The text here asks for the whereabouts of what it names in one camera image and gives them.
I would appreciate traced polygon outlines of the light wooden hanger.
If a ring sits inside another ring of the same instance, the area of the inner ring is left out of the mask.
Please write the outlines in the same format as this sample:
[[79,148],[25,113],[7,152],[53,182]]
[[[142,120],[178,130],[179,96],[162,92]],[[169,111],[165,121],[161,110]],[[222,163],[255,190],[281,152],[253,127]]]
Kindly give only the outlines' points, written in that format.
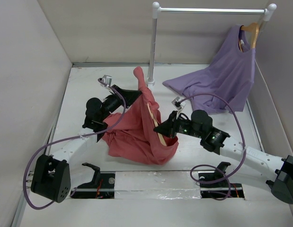
[[[151,111],[151,108],[150,108],[150,104],[149,103],[147,103],[147,107],[148,107],[148,111],[149,111],[149,114],[150,114],[150,117],[152,118],[152,120],[153,120],[153,124],[154,124],[154,126],[155,127],[158,127],[158,121],[156,120],[156,118],[154,117],[154,115],[153,115],[153,113],[152,113],[152,111]],[[163,146],[166,146],[167,144],[166,144],[166,142],[165,142],[165,140],[164,140],[164,138],[163,138],[163,135],[162,134],[160,134],[160,133],[157,133],[157,135],[158,135],[158,137],[159,137],[159,140],[160,140],[160,143],[163,145]]]

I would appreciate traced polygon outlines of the red t shirt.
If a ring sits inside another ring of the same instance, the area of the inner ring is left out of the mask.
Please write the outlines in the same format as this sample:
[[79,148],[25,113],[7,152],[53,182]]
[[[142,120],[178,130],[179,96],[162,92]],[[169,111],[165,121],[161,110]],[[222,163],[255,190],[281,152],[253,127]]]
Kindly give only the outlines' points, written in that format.
[[146,165],[163,165],[176,153],[179,142],[175,137],[161,139],[153,129],[154,122],[161,123],[159,104],[144,81],[141,67],[133,70],[138,79],[138,90],[142,92],[134,104],[125,112],[122,120],[105,132],[104,140],[112,157],[123,157]]

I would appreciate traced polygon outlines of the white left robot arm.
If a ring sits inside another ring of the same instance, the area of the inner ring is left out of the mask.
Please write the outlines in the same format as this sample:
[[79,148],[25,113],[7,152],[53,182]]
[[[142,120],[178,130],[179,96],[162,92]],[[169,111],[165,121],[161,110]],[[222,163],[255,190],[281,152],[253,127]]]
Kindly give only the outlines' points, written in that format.
[[104,101],[94,97],[87,101],[85,120],[78,136],[71,137],[58,151],[42,154],[36,161],[31,191],[61,203],[71,189],[82,184],[96,187],[100,183],[100,168],[80,157],[87,147],[97,143],[107,130],[112,129],[104,120],[119,107],[129,108],[142,94],[139,90],[126,90],[113,85]]

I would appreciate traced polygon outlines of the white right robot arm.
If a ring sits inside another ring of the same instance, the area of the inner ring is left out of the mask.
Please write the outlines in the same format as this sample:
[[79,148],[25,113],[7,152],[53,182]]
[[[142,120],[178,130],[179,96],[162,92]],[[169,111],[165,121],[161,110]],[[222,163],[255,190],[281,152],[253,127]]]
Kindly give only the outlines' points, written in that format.
[[244,175],[243,184],[263,187],[278,200],[293,204],[293,156],[282,158],[246,146],[244,139],[237,141],[230,134],[214,127],[212,118],[203,110],[193,111],[190,118],[173,111],[154,131],[171,139],[178,133],[199,138],[200,145],[205,150],[239,162],[232,171],[227,171],[231,165],[229,162],[221,162],[209,176],[198,178],[193,176],[198,166],[193,167],[190,176],[201,187],[213,189],[230,186],[231,177],[242,166],[247,166],[259,175]]

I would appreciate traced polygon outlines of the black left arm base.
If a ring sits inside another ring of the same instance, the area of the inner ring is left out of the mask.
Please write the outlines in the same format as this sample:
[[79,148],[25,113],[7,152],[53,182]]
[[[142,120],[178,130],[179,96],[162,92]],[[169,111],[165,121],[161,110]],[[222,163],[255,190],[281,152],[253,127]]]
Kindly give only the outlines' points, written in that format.
[[83,163],[82,166],[93,170],[93,178],[70,192],[73,199],[114,199],[115,172],[102,172],[98,166]]

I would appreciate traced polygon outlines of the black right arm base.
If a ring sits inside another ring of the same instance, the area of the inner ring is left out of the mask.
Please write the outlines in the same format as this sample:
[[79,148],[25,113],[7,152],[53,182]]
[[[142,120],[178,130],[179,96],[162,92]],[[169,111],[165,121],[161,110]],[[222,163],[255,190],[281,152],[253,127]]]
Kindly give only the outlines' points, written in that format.
[[[198,171],[199,180],[201,181],[213,181],[223,177],[223,174],[215,169],[213,170],[204,170]],[[196,183],[200,186],[200,194],[201,198],[211,198],[214,200],[223,199],[228,191],[229,185],[227,180],[223,180],[222,182],[214,183],[214,184],[204,184],[204,183]],[[242,184],[240,183],[231,183],[230,182],[230,195],[228,198],[245,198]]]

